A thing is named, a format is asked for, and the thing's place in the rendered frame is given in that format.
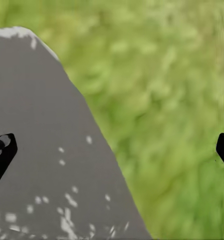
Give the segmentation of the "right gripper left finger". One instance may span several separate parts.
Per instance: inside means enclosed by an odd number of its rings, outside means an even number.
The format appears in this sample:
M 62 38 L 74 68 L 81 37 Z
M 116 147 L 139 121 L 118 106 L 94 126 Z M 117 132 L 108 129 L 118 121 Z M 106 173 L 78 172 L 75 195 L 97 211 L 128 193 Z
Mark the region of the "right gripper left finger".
M 0 179 L 18 151 L 13 133 L 0 136 Z

